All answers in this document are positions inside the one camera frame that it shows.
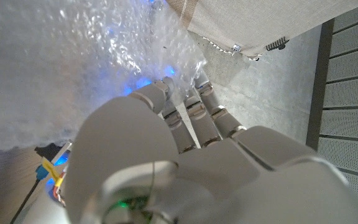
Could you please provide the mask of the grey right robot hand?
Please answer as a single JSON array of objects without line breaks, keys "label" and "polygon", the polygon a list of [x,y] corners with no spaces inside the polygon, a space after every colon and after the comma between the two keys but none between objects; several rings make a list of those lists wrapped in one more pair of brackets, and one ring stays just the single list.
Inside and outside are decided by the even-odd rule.
[{"label": "grey right robot hand", "polygon": [[41,157],[40,165],[36,168],[36,179],[40,182],[50,176],[52,188],[48,191],[51,198],[63,207],[66,207],[65,198],[62,195],[62,183],[67,174],[67,161],[71,154],[71,141],[63,146],[51,143],[44,147],[36,147],[34,151]]}]

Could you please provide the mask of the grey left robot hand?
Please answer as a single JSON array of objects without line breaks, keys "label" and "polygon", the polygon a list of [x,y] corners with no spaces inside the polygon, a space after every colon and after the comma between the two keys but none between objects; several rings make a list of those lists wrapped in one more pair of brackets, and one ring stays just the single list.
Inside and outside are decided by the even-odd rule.
[{"label": "grey left robot hand", "polygon": [[358,197],[312,148],[245,128],[208,78],[185,98],[195,131],[166,108],[171,78],[113,98],[73,143],[64,180],[70,223],[358,223]]}]

